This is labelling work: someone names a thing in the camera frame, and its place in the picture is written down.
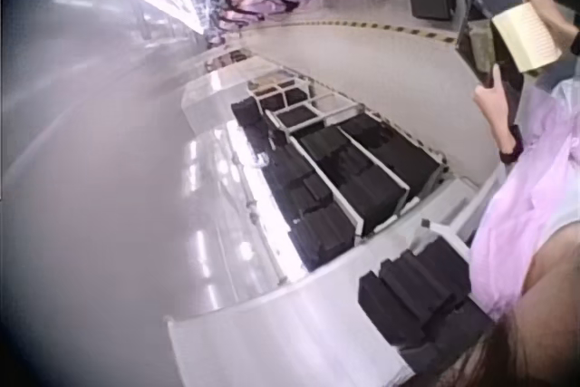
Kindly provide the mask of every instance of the hair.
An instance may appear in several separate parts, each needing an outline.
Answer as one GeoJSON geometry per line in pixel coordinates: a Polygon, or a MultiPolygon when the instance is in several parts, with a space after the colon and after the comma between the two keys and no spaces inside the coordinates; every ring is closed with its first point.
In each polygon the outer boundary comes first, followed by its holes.
{"type": "Polygon", "coordinates": [[[438,387],[578,387],[580,368],[572,361],[559,380],[547,382],[529,374],[525,353],[517,345],[517,326],[502,317],[476,346],[449,369],[438,387]]]}

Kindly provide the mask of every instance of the dark hair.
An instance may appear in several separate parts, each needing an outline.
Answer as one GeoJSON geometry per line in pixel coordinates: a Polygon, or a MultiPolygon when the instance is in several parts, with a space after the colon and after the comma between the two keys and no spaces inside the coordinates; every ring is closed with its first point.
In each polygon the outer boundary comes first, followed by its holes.
{"type": "Polygon", "coordinates": [[[556,382],[547,382],[529,374],[525,353],[517,345],[517,326],[504,316],[478,345],[471,348],[449,369],[438,387],[578,387],[579,362],[572,362],[569,372],[556,382]]]}

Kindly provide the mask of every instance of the black wristband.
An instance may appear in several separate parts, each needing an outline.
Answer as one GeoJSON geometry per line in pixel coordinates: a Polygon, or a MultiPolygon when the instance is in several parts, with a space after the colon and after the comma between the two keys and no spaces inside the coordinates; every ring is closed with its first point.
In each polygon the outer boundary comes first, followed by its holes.
{"type": "Polygon", "coordinates": [[[570,47],[570,52],[572,52],[576,56],[580,56],[580,32],[576,34],[576,38],[572,43],[572,47],[570,47]]]}
{"type": "Polygon", "coordinates": [[[519,127],[517,126],[517,124],[512,124],[511,126],[509,126],[509,131],[516,140],[516,146],[514,147],[514,150],[509,154],[504,154],[502,152],[499,153],[499,158],[506,165],[511,165],[512,163],[517,161],[519,159],[519,156],[524,151],[524,140],[522,139],[522,134],[519,131],[519,127]]]}

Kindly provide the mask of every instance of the hand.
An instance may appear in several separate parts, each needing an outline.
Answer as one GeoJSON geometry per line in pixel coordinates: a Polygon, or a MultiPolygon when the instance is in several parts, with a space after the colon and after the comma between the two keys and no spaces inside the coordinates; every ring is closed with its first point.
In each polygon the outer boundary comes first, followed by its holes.
{"type": "Polygon", "coordinates": [[[509,106],[506,91],[501,81],[501,71],[496,64],[493,66],[493,87],[484,88],[481,85],[475,89],[475,103],[488,120],[491,133],[502,153],[509,154],[516,147],[516,140],[509,131],[509,106]]]}
{"type": "Polygon", "coordinates": [[[555,0],[528,0],[547,25],[554,39],[568,49],[578,34],[578,29],[566,21],[555,0]]]}

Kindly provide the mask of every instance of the notebook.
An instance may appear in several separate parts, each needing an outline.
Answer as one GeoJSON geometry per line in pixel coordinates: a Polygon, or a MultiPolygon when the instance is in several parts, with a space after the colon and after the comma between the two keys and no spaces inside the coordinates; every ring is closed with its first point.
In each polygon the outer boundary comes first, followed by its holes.
{"type": "Polygon", "coordinates": [[[553,63],[562,54],[530,3],[508,9],[492,21],[521,73],[553,63]]]}

